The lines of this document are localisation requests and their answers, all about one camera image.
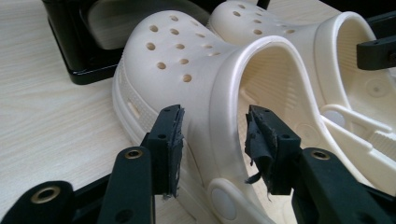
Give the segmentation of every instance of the clog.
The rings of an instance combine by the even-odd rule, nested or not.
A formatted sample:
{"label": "clog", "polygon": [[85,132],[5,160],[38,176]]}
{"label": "clog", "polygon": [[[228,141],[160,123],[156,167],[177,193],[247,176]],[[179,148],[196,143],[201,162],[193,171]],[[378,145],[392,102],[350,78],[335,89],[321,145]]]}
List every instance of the clog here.
{"label": "clog", "polygon": [[375,40],[364,18],[344,12],[324,22],[294,25],[248,2],[228,1],[214,10],[208,27],[240,46],[268,35],[287,38],[304,60],[338,146],[376,188],[396,194],[396,84],[388,69],[357,66],[356,45]]}
{"label": "clog", "polygon": [[[178,199],[201,223],[272,223],[268,211],[285,222],[283,206],[290,198],[263,203],[263,209],[253,187],[245,184],[248,105],[271,108],[302,137],[302,147],[327,148],[370,185],[332,139],[303,60],[281,36],[236,46],[184,13],[155,13],[127,42],[114,76],[113,102],[135,145],[162,108],[185,108]],[[292,217],[290,209],[287,214]]]}

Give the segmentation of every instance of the light wood surface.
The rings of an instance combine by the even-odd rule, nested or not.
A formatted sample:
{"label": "light wood surface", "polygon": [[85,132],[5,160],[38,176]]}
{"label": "light wood surface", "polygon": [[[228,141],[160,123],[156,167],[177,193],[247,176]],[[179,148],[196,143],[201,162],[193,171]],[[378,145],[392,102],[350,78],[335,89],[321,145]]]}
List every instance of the light wood surface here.
{"label": "light wood surface", "polygon": [[[317,0],[273,0],[295,23],[338,12]],[[113,111],[111,82],[73,84],[40,0],[0,1],[0,218],[28,189],[64,180],[79,189],[110,173],[131,144]],[[158,223],[193,223],[176,200],[157,200]]]}

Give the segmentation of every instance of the metal grommet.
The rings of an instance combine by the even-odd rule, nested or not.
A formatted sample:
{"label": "metal grommet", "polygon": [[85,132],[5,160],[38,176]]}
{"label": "metal grommet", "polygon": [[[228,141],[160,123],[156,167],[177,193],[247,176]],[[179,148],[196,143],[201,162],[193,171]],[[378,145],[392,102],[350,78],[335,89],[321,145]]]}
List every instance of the metal grommet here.
{"label": "metal grommet", "polygon": [[140,149],[132,149],[125,153],[125,158],[128,160],[137,159],[143,155],[143,151]]}
{"label": "metal grommet", "polygon": [[47,203],[52,201],[61,193],[58,186],[49,186],[36,192],[30,199],[32,203]]}
{"label": "metal grommet", "polygon": [[311,156],[315,159],[322,160],[322,161],[327,161],[330,159],[329,154],[327,154],[326,152],[323,152],[323,151],[318,151],[318,150],[312,151]]}

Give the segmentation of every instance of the black clamp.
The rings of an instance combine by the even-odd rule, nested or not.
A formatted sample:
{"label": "black clamp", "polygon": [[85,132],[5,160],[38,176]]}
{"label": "black clamp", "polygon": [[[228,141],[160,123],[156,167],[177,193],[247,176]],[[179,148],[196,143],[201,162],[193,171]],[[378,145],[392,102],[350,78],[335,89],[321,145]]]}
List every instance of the black clamp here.
{"label": "black clamp", "polygon": [[271,110],[251,105],[246,153],[273,195],[292,195],[298,223],[396,223],[395,198],[359,184],[331,152],[301,150],[301,139]]}
{"label": "black clamp", "polygon": [[26,191],[2,224],[155,223],[154,195],[177,196],[184,109],[163,109],[140,147],[121,151],[110,175],[73,191],[50,181]]}
{"label": "black clamp", "polygon": [[377,40],[357,45],[359,69],[379,70],[396,66],[396,11],[367,19]]}

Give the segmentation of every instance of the shoe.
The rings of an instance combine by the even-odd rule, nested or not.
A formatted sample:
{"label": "shoe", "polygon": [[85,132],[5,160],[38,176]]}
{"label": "shoe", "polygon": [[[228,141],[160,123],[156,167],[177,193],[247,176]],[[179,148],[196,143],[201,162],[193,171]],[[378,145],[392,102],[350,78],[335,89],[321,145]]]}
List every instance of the shoe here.
{"label": "shoe", "polygon": [[294,25],[248,2],[227,1],[213,11],[207,27],[240,46],[268,35],[287,38],[303,58],[338,146],[376,188],[396,194],[396,84],[388,69],[357,67],[356,45],[375,40],[360,15],[344,12],[324,22]]}
{"label": "shoe", "polygon": [[[263,191],[245,184],[256,172],[247,172],[250,160],[242,152],[249,105],[271,108],[302,137],[302,147],[329,149],[370,185],[332,139],[303,60],[281,36],[236,46],[187,14],[155,13],[136,26],[127,42],[114,76],[113,102],[135,145],[162,108],[178,104],[185,109],[178,200],[201,223],[286,223],[293,218],[291,207],[283,212],[290,197],[274,196],[277,203],[269,203]],[[262,202],[268,202],[264,208]]]}

